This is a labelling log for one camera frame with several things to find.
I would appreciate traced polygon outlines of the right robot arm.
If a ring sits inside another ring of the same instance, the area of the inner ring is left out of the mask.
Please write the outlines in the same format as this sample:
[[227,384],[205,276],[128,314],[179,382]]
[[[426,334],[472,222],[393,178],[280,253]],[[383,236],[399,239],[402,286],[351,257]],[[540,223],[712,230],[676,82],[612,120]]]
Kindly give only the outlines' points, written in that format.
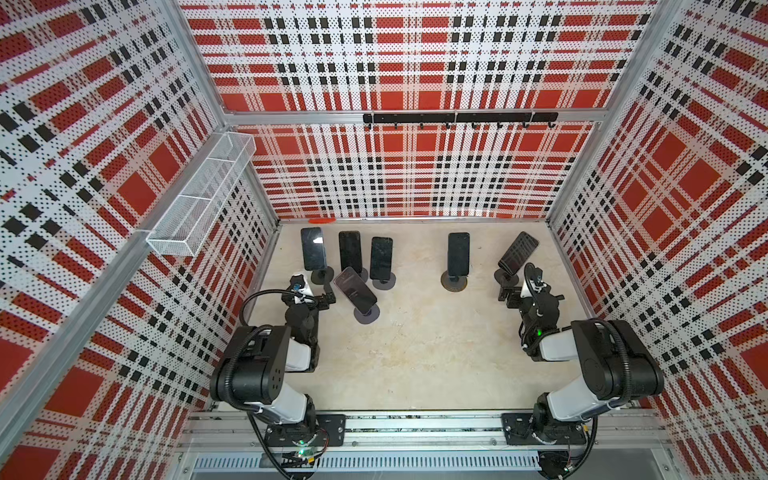
[[520,314],[523,353],[535,362],[576,361],[580,367],[566,386],[539,395],[531,412],[502,416],[508,444],[585,440],[578,429],[600,415],[663,392],[663,372],[628,322],[590,318],[560,328],[564,297],[552,293],[540,268],[527,263],[520,276],[498,268],[494,278],[498,299]]

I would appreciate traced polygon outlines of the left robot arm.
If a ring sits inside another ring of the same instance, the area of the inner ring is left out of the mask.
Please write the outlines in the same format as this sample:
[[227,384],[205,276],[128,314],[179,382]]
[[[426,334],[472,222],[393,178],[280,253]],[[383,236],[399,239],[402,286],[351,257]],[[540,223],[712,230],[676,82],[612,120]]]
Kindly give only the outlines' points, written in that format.
[[[340,447],[346,416],[320,414],[310,395],[289,385],[290,374],[309,374],[319,365],[319,314],[336,302],[328,280],[314,294],[304,274],[295,274],[283,289],[265,289],[246,297],[240,325],[210,378],[214,401],[250,415],[264,425],[260,434],[268,447]],[[247,307],[277,295],[284,303],[284,322],[250,325]]]

